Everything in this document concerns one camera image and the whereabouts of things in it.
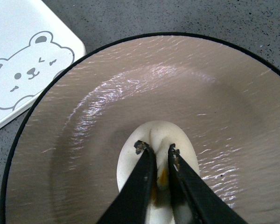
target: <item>round plate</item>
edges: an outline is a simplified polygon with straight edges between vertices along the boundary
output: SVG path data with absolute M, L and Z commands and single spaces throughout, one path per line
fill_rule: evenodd
M 183 129 L 201 177 L 247 222 L 280 223 L 280 71 L 179 33 L 100 48 L 45 90 L 13 144 L 1 220 L 95 223 L 118 194 L 122 146 L 150 120 Z

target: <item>bear face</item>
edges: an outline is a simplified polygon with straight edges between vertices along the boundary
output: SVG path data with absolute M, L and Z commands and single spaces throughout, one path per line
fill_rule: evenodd
M 0 58 L 0 109 L 14 110 L 17 104 L 41 92 L 74 62 L 74 52 L 53 42 L 51 32 L 35 34 L 29 45 L 9 59 Z

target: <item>beige plate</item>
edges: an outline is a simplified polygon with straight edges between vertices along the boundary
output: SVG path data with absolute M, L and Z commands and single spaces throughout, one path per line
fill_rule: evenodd
M 184 130 L 201 177 L 246 221 L 280 223 L 280 72 L 216 41 L 136 37 L 73 65 L 15 140 L 7 223 L 95 223 L 126 139 L 156 119 Z

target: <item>bear nose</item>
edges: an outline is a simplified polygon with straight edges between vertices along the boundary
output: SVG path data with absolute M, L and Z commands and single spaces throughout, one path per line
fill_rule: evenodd
M 34 72 L 35 72 L 35 68 L 32 68 L 32 69 L 30 69 L 30 70 L 27 72 L 27 74 L 28 74 L 28 75 L 33 75 Z

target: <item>bear eye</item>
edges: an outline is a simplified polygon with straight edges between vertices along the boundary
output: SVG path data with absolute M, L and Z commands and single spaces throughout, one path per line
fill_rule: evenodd
M 17 74 L 14 75 L 14 78 L 19 79 L 19 78 L 21 78 L 21 76 L 22 76 L 21 73 L 17 73 Z

